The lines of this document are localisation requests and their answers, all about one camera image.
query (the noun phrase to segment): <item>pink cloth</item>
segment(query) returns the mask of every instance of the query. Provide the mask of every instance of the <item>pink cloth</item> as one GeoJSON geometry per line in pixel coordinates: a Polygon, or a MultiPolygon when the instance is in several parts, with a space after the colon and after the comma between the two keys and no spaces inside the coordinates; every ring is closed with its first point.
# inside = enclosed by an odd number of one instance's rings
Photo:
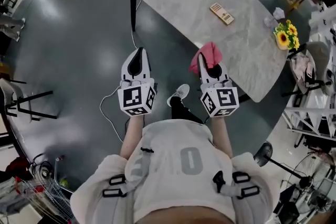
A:
{"type": "Polygon", "coordinates": [[[193,71],[195,74],[198,74],[197,57],[200,52],[204,55],[208,68],[213,68],[216,64],[220,63],[223,58],[222,53],[217,48],[216,44],[213,42],[208,42],[198,50],[193,60],[191,61],[189,71],[193,71]]]}

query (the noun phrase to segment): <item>white sneaker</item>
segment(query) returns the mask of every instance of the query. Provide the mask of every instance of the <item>white sneaker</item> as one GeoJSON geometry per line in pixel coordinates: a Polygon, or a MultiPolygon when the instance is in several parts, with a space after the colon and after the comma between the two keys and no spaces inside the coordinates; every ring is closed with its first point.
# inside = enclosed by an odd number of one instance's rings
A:
{"type": "Polygon", "coordinates": [[[15,39],[16,42],[18,42],[19,39],[20,39],[20,32],[18,31],[17,34],[18,34],[18,37],[17,37],[17,39],[15,39]]]}
{"type": "Polygon", "coordinates": [[[167,99],[167,104],[171,107],[170,100],[174,96],[180,97],[181,99],[186,98],[189,93],[189,90],[190,87],[188,84],[182,84],[181,86],[178,87],[176,92],[174,92],[174,94],[167,99]]]}
{"type": "Polygon", "coordinates": [[[26,24],[26,18],[22,18],[22,21],[23,21],[23,25],[21,27],[21,29],[23,29],[25,27],[25,24],[26,24]]]}

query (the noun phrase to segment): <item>sunflower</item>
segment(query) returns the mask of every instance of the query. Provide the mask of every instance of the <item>sunflower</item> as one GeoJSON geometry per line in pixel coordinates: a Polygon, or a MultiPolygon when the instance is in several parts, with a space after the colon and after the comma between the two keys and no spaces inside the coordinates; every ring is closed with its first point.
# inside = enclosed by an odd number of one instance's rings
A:
{"type": "Polygon", "coordinates": [[[280,31],[277,33],[277,39],[278,39],[278,42],[281,46],[288,46],[289,45],[289,39],[288,39],[288,36],[287,34],[285,33],[285,31],[280,31]]]}
{"type": "Polygon", "coordinates": [[[294,48],[298,49],[300,47],[300,42],[298,37],[294,37],[294,48]]]}
{"type": "Polygon", "coordinates": [[[290,24],[290,25],[288,26],[288,32],[289,32],[291,35],[295,35],[295,36],[298,35],[298,31],[296,30],[296,27],[295,27],[293,24],[290,24]]]}

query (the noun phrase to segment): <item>marble tabletop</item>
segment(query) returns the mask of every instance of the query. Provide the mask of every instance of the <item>marble tabletop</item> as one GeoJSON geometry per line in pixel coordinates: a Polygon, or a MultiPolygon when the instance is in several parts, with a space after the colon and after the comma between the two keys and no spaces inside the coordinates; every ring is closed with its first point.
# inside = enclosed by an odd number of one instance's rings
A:
{"type": "Polygon", "coordinates": [[[288,52],[278,49],[272,30],[265,26],[264,18],[271,14],[259,0],[143,1],[196,46],[214,42],[231,79],[255,102],[278,79],[288,52]],[[234,17],[229,26],[210,11],[216,2],[234,17]]]}

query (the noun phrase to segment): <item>remote control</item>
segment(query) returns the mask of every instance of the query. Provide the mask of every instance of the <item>remote control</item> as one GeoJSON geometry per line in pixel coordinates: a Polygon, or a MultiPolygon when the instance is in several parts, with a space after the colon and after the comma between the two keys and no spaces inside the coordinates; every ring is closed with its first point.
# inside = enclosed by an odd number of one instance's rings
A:
{"type": "Polygon", "coordinates": [[[210,10],[216,14],[225,24],[230,24],[234,18],[226,11],[219,3],[215,3],[210,7],[210,10]]]}

